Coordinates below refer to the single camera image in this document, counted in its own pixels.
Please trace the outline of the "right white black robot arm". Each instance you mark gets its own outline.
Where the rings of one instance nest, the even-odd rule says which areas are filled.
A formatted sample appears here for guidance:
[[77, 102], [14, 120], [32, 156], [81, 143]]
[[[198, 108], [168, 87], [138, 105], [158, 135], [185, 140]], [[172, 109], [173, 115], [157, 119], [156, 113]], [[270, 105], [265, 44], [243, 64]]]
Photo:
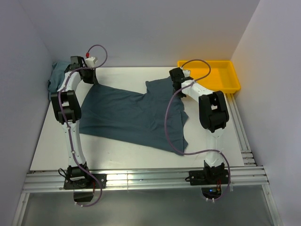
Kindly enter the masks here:
[[215, 183], [220, 173], [225, 168], [225, 158], [222, 154], [222, 136], [227, 122], [229, 112], [222, 91], [212, 91], [197, 83], [190, 77], [190, 71], [180, 67], [169, 71], [174, 94], [167, 106], [165, 115], [165, 134], [168, 137], [167, 117], [171, 103], [175, 97], [191, 97], [198, 103], [199, 121], [206, 130], [206, 150], [199, 153], [206, 153], [204, 160], [204, 180], [210, 184]]

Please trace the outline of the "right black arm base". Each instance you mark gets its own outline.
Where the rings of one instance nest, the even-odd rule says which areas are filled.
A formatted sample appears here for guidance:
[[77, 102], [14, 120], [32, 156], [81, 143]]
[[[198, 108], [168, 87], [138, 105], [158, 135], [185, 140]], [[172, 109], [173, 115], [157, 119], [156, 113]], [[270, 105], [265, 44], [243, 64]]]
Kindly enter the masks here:
[[201, 186], [202, 195], [211, 201], [221, 198], [230, 190], [230, 176], [227, 169], [204, 167], [202, 170], [191, 170], [184, 179], [191, 186]]

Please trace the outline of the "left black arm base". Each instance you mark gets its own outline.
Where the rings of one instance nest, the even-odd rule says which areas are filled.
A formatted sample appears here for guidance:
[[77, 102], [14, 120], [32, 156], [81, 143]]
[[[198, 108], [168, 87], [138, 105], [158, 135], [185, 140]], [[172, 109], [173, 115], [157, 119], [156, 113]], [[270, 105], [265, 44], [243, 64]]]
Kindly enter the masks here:
[[94, 179], [88, 181], [87, 179], [80, 179], [76, 181], [65, 181], [63, 189], [67, 191], [73, 191], [73, 199], [75, 202], [86, 202], [92, 201], [96, 189], [105, 188], [107, 175], [106, 174], [93, 174], [101, 186], [99, 186]]

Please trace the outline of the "dark teal t-shirt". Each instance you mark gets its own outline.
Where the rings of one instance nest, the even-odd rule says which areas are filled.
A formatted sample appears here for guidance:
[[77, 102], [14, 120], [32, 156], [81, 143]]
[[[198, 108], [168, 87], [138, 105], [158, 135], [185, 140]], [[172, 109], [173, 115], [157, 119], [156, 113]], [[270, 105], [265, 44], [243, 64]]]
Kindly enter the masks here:
[[91, 87], [81, 106], [81, 134], [104, 137], [164, 151], [180, 152], [188, 146], [184, 125], [188, 116], [184, 104], [174, 98], [171, 78], [146, 81], [146, 93], [116, 89], [101, 84]]

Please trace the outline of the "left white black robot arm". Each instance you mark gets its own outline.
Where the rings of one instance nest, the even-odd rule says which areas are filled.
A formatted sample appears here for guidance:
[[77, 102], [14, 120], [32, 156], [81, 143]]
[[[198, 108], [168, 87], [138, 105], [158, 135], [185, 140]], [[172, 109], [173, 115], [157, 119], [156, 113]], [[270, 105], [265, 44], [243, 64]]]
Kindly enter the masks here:
[[94, 69], [88, 69], [83, 57], [72, 56], [71, 63], [64, 71], [64, 81], [57, 92], [51, 94], [51, 103], [56, 120], [62, 125], [67, 140], [68, 168], [64, 173], [65, 182], [81, 188], [90, 186], [92, 177], [88, 173], [80, 136], [79, 121], [81, 108], [76, 96], [81, 81], [93, 83]]

